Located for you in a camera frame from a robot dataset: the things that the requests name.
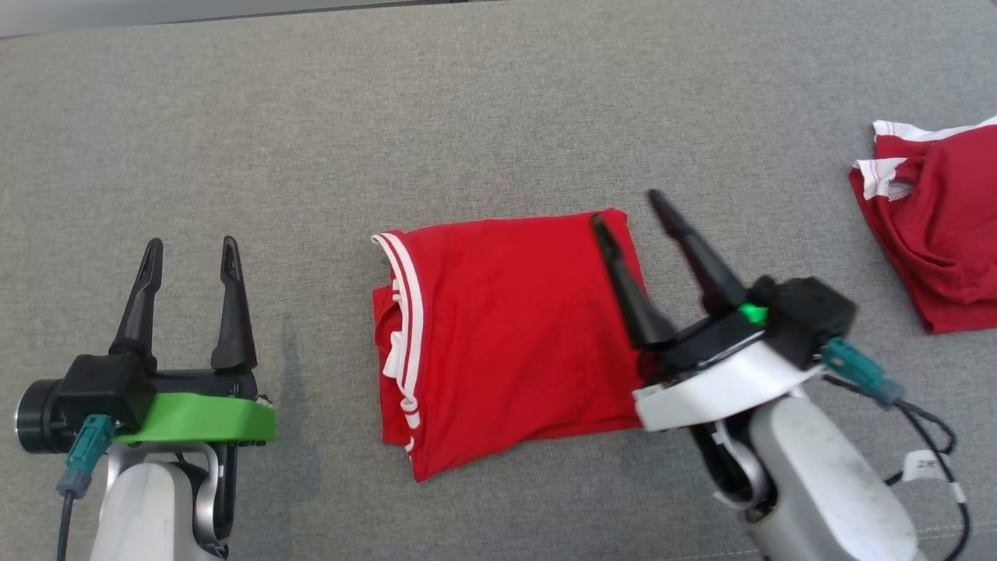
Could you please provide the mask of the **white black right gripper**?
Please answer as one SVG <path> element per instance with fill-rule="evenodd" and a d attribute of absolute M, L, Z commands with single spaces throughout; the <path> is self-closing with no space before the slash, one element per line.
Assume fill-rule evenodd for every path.
<path fill-rule="evenodd" d="M 783 397 L 816 377 L 816 365 L 798 366 L 766 341 L 766 310 L 659 191 L 648 201 L 661 227 L 680 248 L 708 313 L 677 333 L 630 273 L 602 213 L 590 223 L 630 344 L 639 352 L 644 386 L 633 392 L 635 411 L 649 432 L 718 422 Z"/>

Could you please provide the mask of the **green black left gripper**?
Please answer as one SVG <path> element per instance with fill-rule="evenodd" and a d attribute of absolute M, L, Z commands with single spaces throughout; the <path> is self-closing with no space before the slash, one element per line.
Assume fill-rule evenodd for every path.
<path fill-rule="evenodd" d="M 154 299 L 163 280 L 164 244 L 147 242 L 110 354 L 138 355 L 156 372 L 153 354 Z M 211 352 L 210 369 L 159 372 L 153 376 L 157 395 L 143 427 L 118 431 L 114 443 L 234 443 L 259 445 L 277 437 L 277 412 L 259 392 L 250 370 L 259 364 L 252 331 L 238 242 L 222 242 L 220 280 L 224 285 L 220 333 Z"/>

